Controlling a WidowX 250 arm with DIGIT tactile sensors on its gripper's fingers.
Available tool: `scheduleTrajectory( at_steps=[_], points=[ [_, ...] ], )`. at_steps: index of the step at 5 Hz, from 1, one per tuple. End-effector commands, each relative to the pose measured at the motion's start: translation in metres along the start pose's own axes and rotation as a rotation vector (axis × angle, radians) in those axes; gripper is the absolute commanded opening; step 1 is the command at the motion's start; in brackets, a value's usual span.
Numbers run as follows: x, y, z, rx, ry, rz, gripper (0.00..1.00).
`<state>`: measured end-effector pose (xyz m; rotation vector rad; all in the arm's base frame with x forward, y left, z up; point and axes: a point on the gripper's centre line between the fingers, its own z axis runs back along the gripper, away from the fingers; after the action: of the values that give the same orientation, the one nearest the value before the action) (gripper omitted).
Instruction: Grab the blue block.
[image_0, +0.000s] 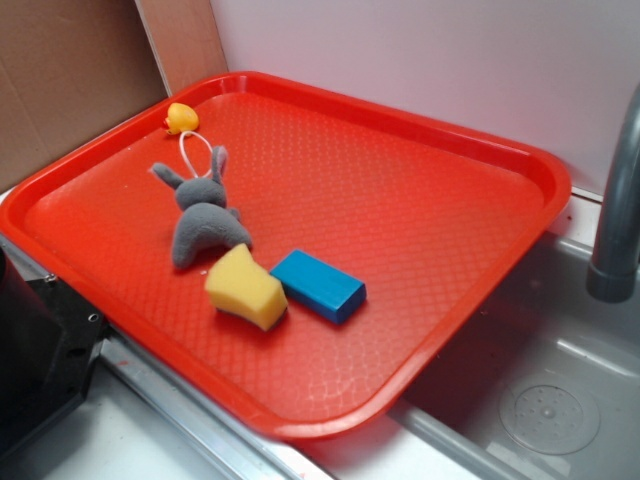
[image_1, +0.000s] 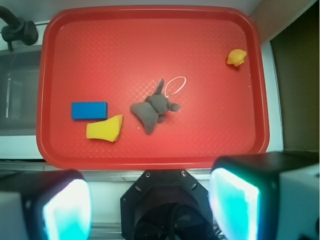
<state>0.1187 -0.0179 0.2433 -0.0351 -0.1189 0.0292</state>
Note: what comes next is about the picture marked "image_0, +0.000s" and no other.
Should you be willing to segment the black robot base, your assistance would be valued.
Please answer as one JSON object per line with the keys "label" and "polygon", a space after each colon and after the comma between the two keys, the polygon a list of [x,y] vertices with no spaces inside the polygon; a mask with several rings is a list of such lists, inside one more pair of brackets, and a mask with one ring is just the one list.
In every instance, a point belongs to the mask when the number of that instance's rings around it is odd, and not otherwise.
{"label": "black robot base", "polygon": [[66,282],[26,280],[1,254],[1,457],[81,405],[105,317]]}

